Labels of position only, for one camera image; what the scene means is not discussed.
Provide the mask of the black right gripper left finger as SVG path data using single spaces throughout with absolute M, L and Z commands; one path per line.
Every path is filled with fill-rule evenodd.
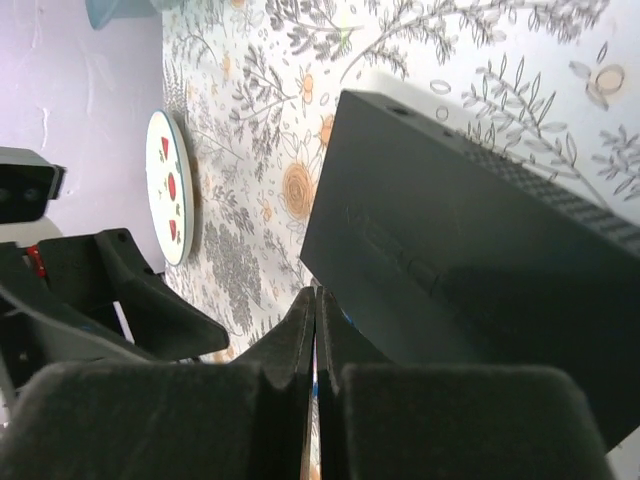
M 27 384 L 5 479 L 304 479 L 316 298 L 226 364 L 59 363 Z

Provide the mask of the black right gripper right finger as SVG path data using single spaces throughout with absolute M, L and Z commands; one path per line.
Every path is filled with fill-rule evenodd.
M 610 479 L 586 397 L 540 366 L 391 362 L 316 292 L 326 479 Z

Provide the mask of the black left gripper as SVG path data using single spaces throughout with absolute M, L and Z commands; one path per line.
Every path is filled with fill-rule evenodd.
M 124 336 L 116 301 L 136 346 Z M 149 353 L 177 361 L 228 346 L 225 328 L 169 288 L 126 229 L 42 240 L 31 247 L 1 245 L 1 390 L 6 395 L 18 394 L 49 364 L 147 363 Z

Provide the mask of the black network switch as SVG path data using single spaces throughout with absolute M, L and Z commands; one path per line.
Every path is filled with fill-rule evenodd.
M 639 424 L 639 230 L 379 93 L 341 93 L 301 261 L 390 359 L 550 365 Z

